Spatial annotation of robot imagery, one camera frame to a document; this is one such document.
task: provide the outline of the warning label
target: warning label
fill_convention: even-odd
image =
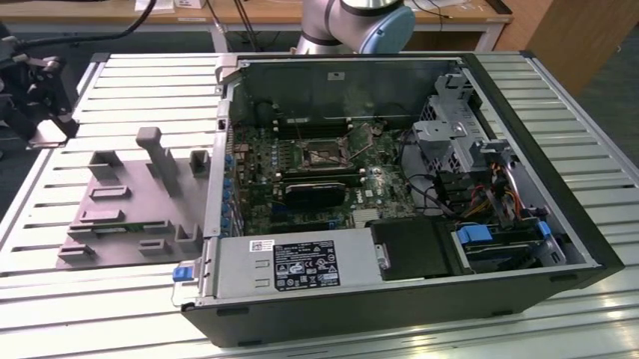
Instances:
[[[277,289],[339,286],[338,259],[333,241],[274,246]]]

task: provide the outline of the power cable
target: power cable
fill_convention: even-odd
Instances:
[[[130,27],[123,32],[121,32],[118,34],[107,34],[107,35],[97,35],[97,36],[50,37],[50,38],[46,38],[46,39],[22,41],[16,45],[16,51],[24,51],[24,50],[32,49],[35,47],[61,45],[61,44],[66,44],[66,43],[89,43],[89,42],[93,42],[93,41],[122,39],[125,36],[130,35],[134,31],[138,30],[142,23],[150,17],[151,12],[154,11],[154,8],[157,6],[157,2],[158,2],[158,0],[150,0],[150,3],[147,4],[147,8],[142,12],[142,15],[138,18],[138,20],[134,21],[134,23],[130,25]]]
[[[253,30],[253,24],[251,24],[251,19],[249,18],[249,15],[247,15],[247,10],[245,9],[242,0],[233,0],[233,1],[237,5],[238,13],[241,15],[242,22],[245,23],[245,28],[247,29],[249,41],[251,42],[253,51],[259,52],[261,48],[258,47],[257,32]]]

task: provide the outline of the blue latch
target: blue latch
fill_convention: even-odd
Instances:
[[[545,221],[539,221],[538,228],[542,231],[543,238],[549,238],[553,235],[549,224]]]
[[[173,270],[174,282],[189,282],[190,280],[193,280],[193,266],[178,267]]]
[[[493,241],[493,235],[490,234],[489,226],[483,224],[465,226],[465,228],[458,230],[458,237],[463,245],[469,242]]]

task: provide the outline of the cable on table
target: cable on table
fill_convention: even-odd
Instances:
[[[133,34],[134,31],[138,30],[142,23],[150,17],[151,12],[154,11],[154,8],[157,6],[157,2],[158,2],[158,0],[150,0],[150,3],[147,4],[147,8],[142,12],[142,15],[138,18],[138,20],[134,21],[134,23],[130,25],[130,27],[123,32],[121,32],[118,34],[95,35],[95,36],[48,37],[48,38],[44,38],[44,39],[22,41],[16,45],[15,50],[16,51],[24,51],[24,50],[32,49],[35,47],[61,45],[61,44],[65,44],[65,43],[89,43],[89,42],[93,42],[93,41],[122,39],[125,36],[129,36],[130,34]]]

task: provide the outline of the metal bracket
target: metal bracket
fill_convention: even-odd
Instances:
[[[219,85],[227,85],[241,76],[238,55],[222,55],[217,62],[217,80]]]

